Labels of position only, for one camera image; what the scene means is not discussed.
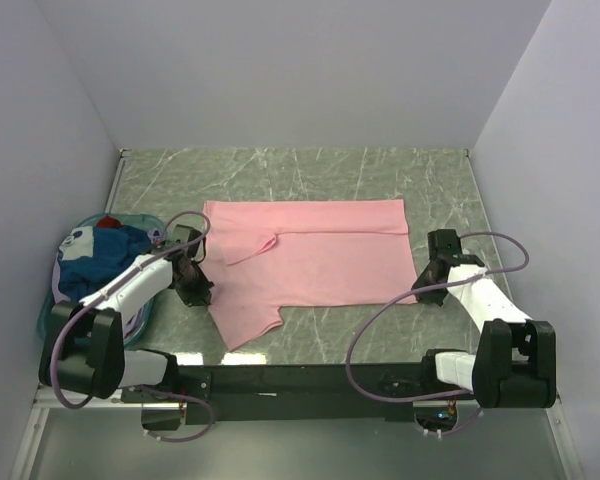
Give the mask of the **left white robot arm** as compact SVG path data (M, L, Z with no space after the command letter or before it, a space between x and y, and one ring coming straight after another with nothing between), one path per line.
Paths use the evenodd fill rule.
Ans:
M161 351L127 352L123 327L166 289L175 290L187 306L209 304L213 283L196 256L195 246L141 255L96 293L52 308L39 380L53 389L61 405L79 409L125 387L144 386L159 402L177 395L175 357Z

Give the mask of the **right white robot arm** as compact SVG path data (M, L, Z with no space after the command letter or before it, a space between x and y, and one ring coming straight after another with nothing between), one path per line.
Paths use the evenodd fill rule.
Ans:
M469 391L483 408L549 408L556 391L556 334L546 321L534 321L487 276L474 255L438 254L414 283L440 290L416 296L441 306L455 298L471 317L480 338L474 354L430 349L422 358L419 387L440 399L453 386Z

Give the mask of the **pink t shirt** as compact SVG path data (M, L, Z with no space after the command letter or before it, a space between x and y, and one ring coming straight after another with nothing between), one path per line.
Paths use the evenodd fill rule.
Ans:
M417 278L403 200L208 201L208 311L228 350L283 307L384 304Z

